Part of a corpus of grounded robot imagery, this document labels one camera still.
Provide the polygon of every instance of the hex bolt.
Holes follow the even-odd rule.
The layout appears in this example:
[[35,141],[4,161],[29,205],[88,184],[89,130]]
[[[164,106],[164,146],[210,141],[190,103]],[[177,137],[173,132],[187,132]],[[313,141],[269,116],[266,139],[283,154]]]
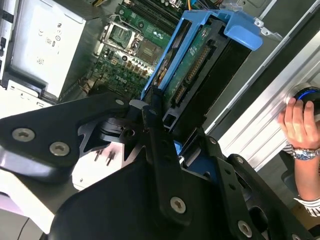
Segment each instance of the hex bolt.
[[247,238],[252,237],[252,230],[250,226],[245,221],[238,221],[238,228],[239,230],[245,235]]
[[64,157],[70,152],[70,147],[62,141],[52,143],[49,149],[50,152],[57,157]]
[[117,104],[119,104],[119,105],[124,105],[124,104],[125,104],[125,103],[124,103],[122,100],[120,100],[120,99],[116,99],[115,102],[116,102]]
[[149,109],[149,112],[152,113],[153,115],[157,115],[157,112],[153,109]]
[[29,128],[17,128],[13,130],[12,137],[13,139],[19,142],[30,142],[35,138],[36,134]]
[[173,196],[170,199],[170,205],[171,208],[178,214],[184,214],[187,209],[185,202],[177,196]]
[[237,160],[239,163],[241,163],[241,164],[244,163],[244,160],[243,160],[241,157],[239,157],[239,156],[236,157],[236,160]]
[[301,240],[301,239],[300,239],[300,237],[298,237],[297,235],[292,234],[292,240]]
[[216,140],[214,140],[212,137],[210,137],[210,142],[211,142],[212,144],[217,144]]

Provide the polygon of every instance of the wristwatch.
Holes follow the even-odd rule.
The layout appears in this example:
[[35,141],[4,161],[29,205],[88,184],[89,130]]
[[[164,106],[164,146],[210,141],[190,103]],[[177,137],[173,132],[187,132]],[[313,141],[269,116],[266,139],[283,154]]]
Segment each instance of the wristwatch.
[[320,148],[316,150],[306,148],[294,148],[292,147],[292,155],[295,159],[308,161],[320,156]]

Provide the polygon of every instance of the hand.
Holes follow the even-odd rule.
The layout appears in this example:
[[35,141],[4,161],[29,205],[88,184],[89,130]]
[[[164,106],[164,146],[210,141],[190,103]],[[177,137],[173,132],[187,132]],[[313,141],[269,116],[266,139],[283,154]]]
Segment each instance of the hand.
[[316,150],[320,147],[320,131],[314,117],[314,104],[291,98],[286,109],[279,114],[278,122],[288,140],[296,149]]

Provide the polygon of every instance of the striped sleeve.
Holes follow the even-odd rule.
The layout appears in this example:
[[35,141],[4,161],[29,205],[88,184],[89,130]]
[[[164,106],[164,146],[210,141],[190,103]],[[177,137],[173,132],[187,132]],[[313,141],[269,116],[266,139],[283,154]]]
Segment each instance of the striped sleeve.
[[304,201],[298,198],[295,200],[301,203],[312,217],[320,217],[320,198],[314,201]]
[[287,146],[285,146],[283,149],[283,151],[285,151],[287,154],[290,154],[292,156],[293,152],[292,152],[292,145],[288,144]]

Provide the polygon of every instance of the blue ring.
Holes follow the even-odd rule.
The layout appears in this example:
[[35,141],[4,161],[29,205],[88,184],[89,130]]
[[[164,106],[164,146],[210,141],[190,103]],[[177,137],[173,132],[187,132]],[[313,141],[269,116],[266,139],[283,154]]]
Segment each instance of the blue ring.
[[312,93],[317,93],[317,92],[318,92],[318,91],[317,91],[317,90],[314,90],[314,89],[308,90],[308,91],[302,93],[302,95],[300,95],[300,96],[298,97],[298,100],[302,99],[305,95],[312,94]]

